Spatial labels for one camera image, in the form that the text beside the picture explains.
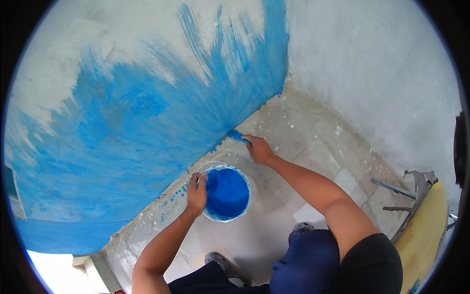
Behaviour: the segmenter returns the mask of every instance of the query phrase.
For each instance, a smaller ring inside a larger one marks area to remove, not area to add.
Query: concrete floor
[[[289,82],[280,98],[269,100],[237,130],[265,137],[280,157],[328,177],[346,191],[381,232],[391,238],[407,212],[383,211],[383,206],[408,206],[411,201],[370,182],[372,177],[404,188],[382,157],[334,111],[294,90]],[[204,256],[219,251],[243,267],[254,284],[270,280],[272,263],[288,248],[292,227],[310,221],[327,228],[323,216],[309,206],[278,174],[255,164],[244,144],[226,139],[217,151],[203,156],[187,173],[150,204],[102,250],[121,286],[130,293],[132,269],[144,247],[186,207],[185,186],[207,161],[233,165],[255,182],[258,195],[242,217],[217,223],[196,219],[173,263],[165,273],[171,282],[197,270]]]

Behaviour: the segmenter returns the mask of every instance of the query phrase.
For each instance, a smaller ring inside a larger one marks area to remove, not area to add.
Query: yellow board
[[[435,183],[394,245],[403,265],[401,294],[416,280],[422,282],[436,259],[447,225],[447,200],[441,182]]]

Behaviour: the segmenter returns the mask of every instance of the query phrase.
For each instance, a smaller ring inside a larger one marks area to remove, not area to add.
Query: blue pants
[[[173,294],[321,293],[330,288],[338,269],[339,249],[333,235],[329,230],[313,230],[289,235],[289,249],[274,263],[269,285],[238,288],[216,262],[210,262],[168,286]]]

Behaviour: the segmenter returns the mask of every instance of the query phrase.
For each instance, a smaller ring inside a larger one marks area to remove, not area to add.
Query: left hand
[[[188,184],[188,206],[186,209],[200,216],[203,213],[207,202],[207,192],[205,189],[206,173],[193,174]]]

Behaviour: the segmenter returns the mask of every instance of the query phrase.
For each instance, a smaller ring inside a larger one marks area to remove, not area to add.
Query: blue painted wall
[[[247,16],[243,29],[223,26],[215,11],[213,45],[202,47],[192,10],[181,6],[182,31],[205,71],[200,79],[172,48],[149,42],[147,50],[170,84],[136,64],[104,65],[84,48],[73,97],[51,110],[46,131],[21,114],[34,163],[22,160],[15,142],[12,168],[28,222],[16,220],[26,248],[44,253],[87,254],[105,246],[196,160],[272,96],[287,74],[289,37],[283,0],[262,1],[264,35]],[[242,34],[251,42],[245,46]],[[224,54],[222,41],[228,44]]]

